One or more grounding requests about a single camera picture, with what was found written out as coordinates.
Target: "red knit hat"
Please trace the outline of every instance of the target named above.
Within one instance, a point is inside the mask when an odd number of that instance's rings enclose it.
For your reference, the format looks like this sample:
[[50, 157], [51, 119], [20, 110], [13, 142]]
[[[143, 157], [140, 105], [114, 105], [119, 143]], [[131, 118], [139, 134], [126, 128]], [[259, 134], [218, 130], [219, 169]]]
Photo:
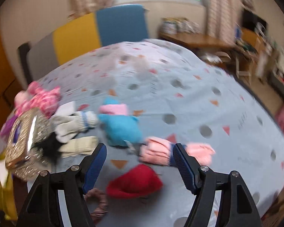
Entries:
[[162, 186], [161, 180], [152, 168], [139, 164], [111, 181], [106, 193], [114, 198], [138, 198], [156, 192]]

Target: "polka dot pattern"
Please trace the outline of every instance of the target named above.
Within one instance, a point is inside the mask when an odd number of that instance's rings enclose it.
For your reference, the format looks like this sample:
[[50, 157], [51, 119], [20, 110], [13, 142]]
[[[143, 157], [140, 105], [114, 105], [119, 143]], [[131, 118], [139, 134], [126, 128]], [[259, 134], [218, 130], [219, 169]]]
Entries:
[[122, 56], [120, 57], [120, 60], [122, 60], [122, 61], [127, 61], [127, 60], [129, 60], [129, 55], [122, 55]]
[[200, 126], [199, 131], [204, 138], [211, 138], [211, 136], [213, 135], [213, 132], [207, 125]]
[[187, 221], [187, 217], [181, 217], [178, 218], [174, 223], [173, 223], [173, 227], [184, 227], [186, 221]]
[[259, 203], [259, 200], [260, 200], [260, 193], [259, 192], [255, 192], [253, 194], [253, 200], [254, 200], [255, 204]]
[[259, 116], [257, 116], [257, 120], [258, 120], [259, 124], [262, 126], [263, 125], [263, 120]]
[[177, 118], [176, 118], [176, 116], [173, 115], [173, 114], [165, 114], [165, 115], [163, 116], [163, 121], [164, 121], [165, 123], [167, 123], [168, 125], [173, 125], [173, 124], [175, 124], [175, 123], [176, 123], [176, 120], [177, 120]]
[[221, 91], [220, 91], [218, 88], [212, 87], [211, 90], [213, 91], [213, 93], [214, 93], [215, 95], [218, 95], [218, 96], [221, 95]]
[[275, 161], [275, 160], [276, 160], [276, 151], [275, 151], [274, 149], [271, 150], [270, 158], [272, 159], [272, 161]]
[[277, 190], [274, 194], [273, 194], [273, 200], [276, 200], [279, 196], [279, 191]]
[[171, 85], [175, 88], [179, 88], [179, 87], [183, 87], [181, 81], [177, 80], [177, 79], [174, 79], [171, 81]]
[[139, 88], [139, 85], [137, 85], [137, 84], [135, 84], [135, 83], [131, 84], [131, 85], [128, 87], [128, 89], [131, 89], [131, 90], [135, 90], [135, 89], [137, 89], [137, 88]]
[[96, 89], [95, 91], [93, 91], [93, 93], [91, 94], [92, 96], [96, 96], [99, 95], [101, 93], [100, 89]]

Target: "television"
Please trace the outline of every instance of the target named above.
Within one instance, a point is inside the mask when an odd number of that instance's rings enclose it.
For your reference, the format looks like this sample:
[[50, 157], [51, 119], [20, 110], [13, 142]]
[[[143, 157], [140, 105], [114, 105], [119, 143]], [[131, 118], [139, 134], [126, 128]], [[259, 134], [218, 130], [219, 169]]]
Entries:
[[262, 30], [264, 35], [267, 36], [267, 29], [268, 29], [268, 24], [265, 20], [260, 18], [259, 16], [255, 15], [251, 11], [244, 9], [243, 14], [242, 14], [242, 21], [241, 21], [241, 27], [244, 27], [246, 29], [249, 29], [251, 31], [255, 31], [257, 23], [260, 22], [265, 29]]

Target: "screw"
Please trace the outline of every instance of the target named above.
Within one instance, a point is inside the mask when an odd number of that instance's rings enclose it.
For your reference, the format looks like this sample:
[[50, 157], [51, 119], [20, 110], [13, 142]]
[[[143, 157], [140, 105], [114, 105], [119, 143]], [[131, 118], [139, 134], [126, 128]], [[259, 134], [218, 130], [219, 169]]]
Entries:
[[209, 170], [208, 166], [201, 166], [201, 171], [207, 172]]
[[237, 171], [232, 171], [231, 174], [232, 174], [234, 177], [238, 177], [238, 176], [240, 175]]
[[40, 175], [41, 175], [41, 177], [45, 177], [47, 175], [47, 171], [41, 171]]
[[78, 165], [74, 165], [74, 166], [72, 166], [70, 169], [72, 170], [72, 171], [77, 171], [77, 170], [79, 170], [79, 166]]

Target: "hair tie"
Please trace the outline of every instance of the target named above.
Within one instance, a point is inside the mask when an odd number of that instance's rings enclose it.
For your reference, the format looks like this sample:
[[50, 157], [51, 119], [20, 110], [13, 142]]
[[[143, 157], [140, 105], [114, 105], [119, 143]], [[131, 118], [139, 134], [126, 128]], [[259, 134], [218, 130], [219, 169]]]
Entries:
[[85, 201], [88, 201], [90, 198], [97, 198], [99, 200], [98, 207], [91, 213], [91, 219], [93, 220], [94, 224], [98, 223], [107, 213], [107, 200], [106, 195], [102, 190], [93, 188], [89, 190], [86, 195], [84, 195]]

